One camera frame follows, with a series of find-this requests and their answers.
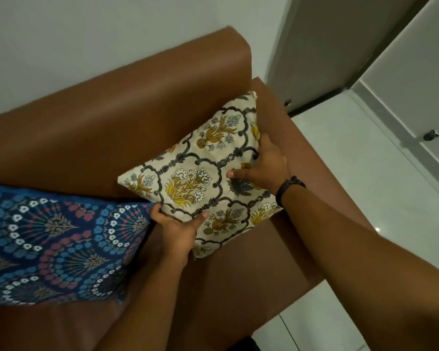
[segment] cushion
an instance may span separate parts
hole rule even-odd
[[[151,206],[0,186],[0,304],[119,294]]]
[[[256,98],[251,92],[228,102],[176,145],[118,177],[181,221],[211,212],[197,230],[195,257],[211,254],[280,210],[270,192],[226,178],[229,170],[251,167],[258,157]]]

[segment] brown leather sofa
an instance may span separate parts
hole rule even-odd
[[[198,128],[228,100],[258,94],[258,125],[292,174],[370,226],[264,83],[232,28],[193,40],[0,115],[0,184],[137,199],[117,176]],[[160,254],[155,227],[130,295]],[[285,212],[185,268],[169,350],[226,350],[322,281]],[[115,301],[0,307],[0,350],[89,351],[117,320]]]

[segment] hand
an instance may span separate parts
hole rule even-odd
[[[204,211],[190,222],[182,224],[175,218],[160,212],[161,203],[153,206],[151,218],[162,225],[164,257],[173,258],[187,264],[187,257],[195,245],[197,229],[203,224],[210,212]]]
[[[259,157],[250,169],[233,170],[227,173],[228,178],[249,180],[258,187],[276,195],[276,192],[291,175],[288,171],[287,159],[279,148],[270,141],[266,133],[260,135]]]

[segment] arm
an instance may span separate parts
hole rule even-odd
[[[153,207],[151,218],[163,227],[163,258],[143,289],[95,351],[162,351],[168,342],[177,287],[199,226],[209,212],[182,224]]]
[[[291,176],[263,134],[252,169],[228,177],[276,193]],[[373,351],[439,349],[439,270],[293,185],[282,204],[335,295]]]

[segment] bracelet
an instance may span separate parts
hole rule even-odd
[[[302,182],[301,180],[298,180],[298,178],[296,176],[293,176],[293,177],[291,177],[291,179],[286,180],[285,182],[283,182],[283,184],[278,189],[278,192],[275,195],[276,201],[277,201],[277,205],[279,205],[281,208],[283,208],[283,206],[281,205],[281,197],[286,192],[288,187],[291,186],[291,185],[300,185],[300,186],[306,188],[306,185],[304,184],[304,182]]]

